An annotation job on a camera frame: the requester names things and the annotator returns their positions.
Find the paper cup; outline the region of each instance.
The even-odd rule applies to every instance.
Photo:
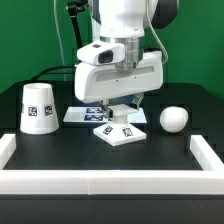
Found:
[[[47,134],[59,128],[52,87],[46,83],[23,86],[20,130],[27,134]]]

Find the black cable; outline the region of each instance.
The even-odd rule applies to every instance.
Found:
[[[42,72],[40,72],[39,74],[35,75],[33,78],[31,78],[31,81],[36,81],[37,79],[39,79],[42,75],[47,74],[50,71],[55,71],[55,70],[59,70],[59,69],[65,69],[65,68],[75,68],[74,65],[61,65],[61,66],[56,66],[56,67],[51,67],[51,68],[47,68],[45,70],[43,70]]]
[[[67,4],[67,10],[72,20],[72,25],[75,33],[75,39],[77,43],[77,48],[82,48],[82,39],[79,30],[79,24],[77,20],[77,14],[85,10],[85,5],[88,4],[88,1],[74,1]]]
[[[77,17],[72,18],[72,25],[73,25],[73,29],[75,32],[77,49],[80,49],[80,48],[82,48],[83,45],[82,45],[82,39],[81,39],[81,34],[80,34],[80,30],[79,30],[79,24],[78,24]]]
[[[42,75],[72,75],[74,72],[47,72]]]

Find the cable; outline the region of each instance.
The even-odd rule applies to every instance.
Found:
[[[57,0],[54,0],[54,21],[55,21],[58,42],[59,42],[59,47],[60,47],[60,52],[61,52],[61,61],[62,61],[62,65],[65,65],[64,49],[63,49],[63,45],[62,45],[61,34],[60,34],[60,29],[59,29],[59,24],[58,24]]]
[[[157,36],[153,26],[152,26],[152,23],[150,21],[150,17],[149,17],[149,0],[147,0],[146,2],[146,12],[147,12],[147,19],[148,19],[148,22],[149,22],[149,28],[154,36],[154,38],[156,39],[157,43],[159,44],[163,54],[164,54],[164,61],[162,62],[163,64],[166,64],[168,62],[168,53],[166,51],[166,48],[163,46],[162,42],[160,41],[159,37]]]
[[[68,11],[68,13],[71,17],[72,26],[73,26],[73,30],[74,30],[74,33],[75,33],[76,43],[77,43],[77,49],[80,49],[80,48],[82,48],[83,44],[82,44],[82,39],[81,39],[77,14],[81,11],[79,11],[79,8],[77,7],[77,1],[68,3],[66,9],[67,9],[67,11]]]
[[[47,72],[47,73],[43,73],[42,75],[74,75],[74,72]]]
[[[77,65],[62,65],[62,66],[56,66],[56,67],[51,67],[48,69],[43,70],[42,72],[40,72],[39,74],[35,75],[33,78],[31,78],[32,81],[36,81],[37,79],[39,79],[42,75],[48,75],[50,73],[50,71],[55,71],[55,70],[59,70],[59,69],[65,69],[65,68],[76,68]]]

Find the green backdrop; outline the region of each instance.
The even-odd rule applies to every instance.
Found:
[[[76,62],[76,44],[65,9],[70,1],[57,1],[65,62],[71,64]],[[0,1],[0,92],[16,81],[62,64],[53,8],[53,0]],[[200,84],[224,101],[223,15],[223,0],[180,0],[175,21],[157,31],[169,53],[165,81]],[[91,41],[88,12],[78,19],[87,44]],[[155,41],[146,31],[145,45],[151,43]]]

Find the white foam block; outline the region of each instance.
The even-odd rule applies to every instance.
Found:
[[[88,171],[0,170],[0,194],[88,194]]]
[[[224,165],[201,135],[192,135],[190,149],[205,171],[224,171]]]
[[[120,194],[120,192],[119,170],[88,171],[88,194]]]
[[[0,169],[3,169],[16,149],[14,134],[5,134],[0,139]]]

